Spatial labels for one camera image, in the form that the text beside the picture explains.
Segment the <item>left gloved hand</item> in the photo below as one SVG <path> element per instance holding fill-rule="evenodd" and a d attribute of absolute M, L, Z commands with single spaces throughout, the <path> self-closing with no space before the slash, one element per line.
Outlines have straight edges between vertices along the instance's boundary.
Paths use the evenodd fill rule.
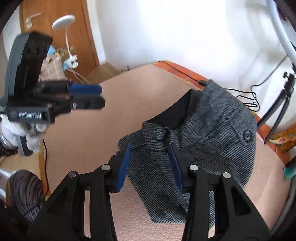
<path fill-rule="evenodd" d="M 15 155 L 20 148 L 39 153 L 43 146 L 47 125 L 41 123 L 17 123 L 1 116 L 1 156 Z"/>

